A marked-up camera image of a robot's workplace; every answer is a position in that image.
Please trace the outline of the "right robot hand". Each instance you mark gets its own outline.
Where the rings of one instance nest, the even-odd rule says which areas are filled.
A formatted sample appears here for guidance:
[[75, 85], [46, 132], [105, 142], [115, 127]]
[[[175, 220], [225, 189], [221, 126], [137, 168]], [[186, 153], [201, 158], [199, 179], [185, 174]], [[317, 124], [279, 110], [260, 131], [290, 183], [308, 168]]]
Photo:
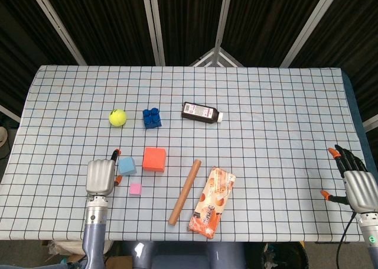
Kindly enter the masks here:
[[325, 200], [349, 205], [359, 214], [377, 212], [377, 182], [373, 174], [367, 171], [361, 159], [351, 151], [335, 145], [328, 152], [336, 162], [346, 191], [345, 196], [334, 196], [321, 191]]

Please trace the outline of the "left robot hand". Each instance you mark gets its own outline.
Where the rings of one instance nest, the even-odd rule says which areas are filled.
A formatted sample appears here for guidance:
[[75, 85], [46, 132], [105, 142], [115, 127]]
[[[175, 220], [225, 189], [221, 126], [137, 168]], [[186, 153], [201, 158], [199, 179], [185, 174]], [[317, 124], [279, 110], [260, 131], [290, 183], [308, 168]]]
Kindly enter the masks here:
[[115, 165], [121, 151], [116, 149], [110, 159], [92, 160], [87, 165], [86, 192], [88, 196], [108, 196], [115, 181]]

